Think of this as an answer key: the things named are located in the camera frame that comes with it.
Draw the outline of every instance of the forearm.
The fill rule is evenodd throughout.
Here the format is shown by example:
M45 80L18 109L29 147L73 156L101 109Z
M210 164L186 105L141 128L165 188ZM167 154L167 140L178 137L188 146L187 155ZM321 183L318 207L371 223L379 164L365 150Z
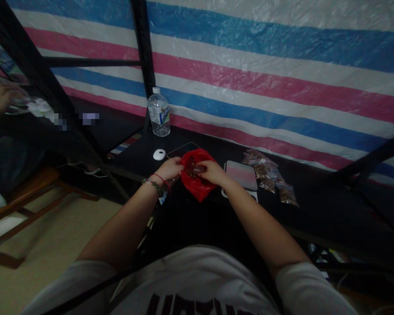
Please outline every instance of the forearm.
M143 237L157 201L155 187L149 182L143 184L90 240L77 260L103 261L117 270L126 268Z
M229 201L253 245L271 274L286 265L310 262L298 243L242 186L228 180L223 186Z

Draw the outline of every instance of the blue stripe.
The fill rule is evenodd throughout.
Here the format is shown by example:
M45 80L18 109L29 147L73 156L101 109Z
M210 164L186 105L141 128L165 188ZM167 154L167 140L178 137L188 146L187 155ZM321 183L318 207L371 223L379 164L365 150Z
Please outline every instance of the blue stripe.
M13 9L49 13L65 18L134 29L129 0L7 0L7 3Z
M105 74L88 71L80 68L52 68L55 75L69 80L80 81L87 84L98 85L113 91L146 97L144 84L136 81L112 77Z
M394 166L386 164L386 163L381 163L377 165L375 170L373 171L374 173L382 174L388 177L391 177L394 179Z
M70 80L146 97L144 85L140 82L112 77L80 68L53 68L52 70L55 75ZM217 117L246 121L264 128L289 130L352 149L370 152L387 141L384 138L351 131L312 119L284 116L257 108L228 104L167 88L161 88L161 92L169 100L169 103L173 105L188 107ZM394 178L394 166L380 164L376 168L376 172Z
M134 29L128 0L9 0L13 8ZM152 33L246 52L394 73L394 32L264 23L147 2Z

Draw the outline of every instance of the white computer mouse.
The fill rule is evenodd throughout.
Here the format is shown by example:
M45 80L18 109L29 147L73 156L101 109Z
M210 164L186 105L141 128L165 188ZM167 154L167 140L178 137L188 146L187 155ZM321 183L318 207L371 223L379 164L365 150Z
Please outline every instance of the white computer mouse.
M153 158L157 161L162 161L165 158L166 152L162 149L157 149L153 154Z

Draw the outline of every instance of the wooden chair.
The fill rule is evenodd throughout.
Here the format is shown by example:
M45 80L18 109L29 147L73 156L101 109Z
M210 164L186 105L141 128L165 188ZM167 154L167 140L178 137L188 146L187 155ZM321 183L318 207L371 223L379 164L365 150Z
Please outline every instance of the wooden chair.
M83 191L75 189L66 183L59 180L59 172L51 167L43 167L40 171L32 175L22 185L16 188L8 198L8 204L0 208L0 220L7 217L13 212L19 212L27 217L26 220L21 222L10 231L0 236L0 244L10 239L12 236L19 233L25 227L35 222L51 209L58 206L63 199L71 193L79 194L81 198L98 201L99 197L91 196ZM28 203L44 195L55 187L62 188L61 196L42 208L38 212L32 212L24 208ZM25 258L14 258L8 254L0 252L0 265L8 268L16 269L25 261Z

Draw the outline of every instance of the bracelet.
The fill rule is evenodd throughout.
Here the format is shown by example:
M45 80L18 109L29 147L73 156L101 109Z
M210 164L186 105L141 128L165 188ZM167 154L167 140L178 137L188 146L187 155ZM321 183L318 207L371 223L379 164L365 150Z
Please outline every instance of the bracelet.
M163 183L168 187L169 195L171 195L171 186L169 186L168 182L167 182L166 180L164 180L164 179L163 179L161 176L159 176L158 174L152 174L152 175L158 176L158 177L163 181Z
M155 189L158 191L159 198L161 198L163 196L162 188L159 187L158 184L156 184L155 182L152 182L150 179L144 178L142 183L144 184L145 182L151 182L152 183L152 186L155 187Z

